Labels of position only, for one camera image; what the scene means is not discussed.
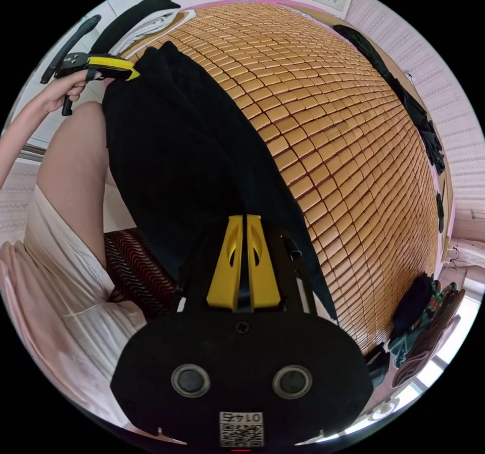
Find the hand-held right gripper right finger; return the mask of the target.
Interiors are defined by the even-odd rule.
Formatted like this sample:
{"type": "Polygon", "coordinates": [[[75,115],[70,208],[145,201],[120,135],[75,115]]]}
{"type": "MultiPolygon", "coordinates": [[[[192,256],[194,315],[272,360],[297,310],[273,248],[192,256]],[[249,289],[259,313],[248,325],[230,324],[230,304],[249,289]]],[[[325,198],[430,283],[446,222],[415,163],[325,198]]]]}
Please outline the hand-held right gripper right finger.
{"type": "Polygon", "coordinates": [[[258,215],[247,215],[247,248],[251,310],[279,306],[280,293],[258,215]]]}

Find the person's left hand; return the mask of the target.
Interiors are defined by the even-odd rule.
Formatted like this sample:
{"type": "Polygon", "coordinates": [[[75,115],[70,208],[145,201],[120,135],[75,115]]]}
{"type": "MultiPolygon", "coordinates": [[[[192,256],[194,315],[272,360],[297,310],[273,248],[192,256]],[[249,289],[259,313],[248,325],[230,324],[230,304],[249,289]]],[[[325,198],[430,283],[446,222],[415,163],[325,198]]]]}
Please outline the person's left hand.
{"type": "Polygon", "coordinates": [[[43,90],[43,107],[52,113],[62,108],[64,101],[76,102],[88,83],[88,70],[54,79],[43,90]]]}

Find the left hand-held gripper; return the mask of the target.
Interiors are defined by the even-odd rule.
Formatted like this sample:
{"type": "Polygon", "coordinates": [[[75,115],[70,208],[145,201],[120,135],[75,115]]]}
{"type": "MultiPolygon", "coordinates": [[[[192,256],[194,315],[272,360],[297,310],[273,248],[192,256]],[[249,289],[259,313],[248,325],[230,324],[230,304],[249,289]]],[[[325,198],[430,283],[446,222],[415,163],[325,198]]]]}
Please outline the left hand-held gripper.
{"type": "MultiPolygon", "coordinates": [[[[112,55],[97,56],[86,53],[71,53],[66,55],[54,72],[54,79],[59,79],[79,71],[89,70],[90,67],[98,68],[100,79],[119,79],[131,81],[140,76],[133,68],[133,63],[124,58],[112,55]]],[[[68,96],[64,97],[61,111],[62,116],[72,115],[72,101],[68,96]]]]}

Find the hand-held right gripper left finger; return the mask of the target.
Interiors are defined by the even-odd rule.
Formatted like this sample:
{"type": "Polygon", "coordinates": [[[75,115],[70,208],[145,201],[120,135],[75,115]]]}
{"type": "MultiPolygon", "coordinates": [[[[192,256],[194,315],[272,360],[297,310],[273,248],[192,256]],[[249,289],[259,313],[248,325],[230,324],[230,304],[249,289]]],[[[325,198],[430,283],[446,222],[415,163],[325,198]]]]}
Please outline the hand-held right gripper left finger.
{"type": "Polygon", "coordinates": [[[228,219],[216,267],[207,294],[207,303],[212,308],[236,311],[243,245],[243,216],[228,219]]]}

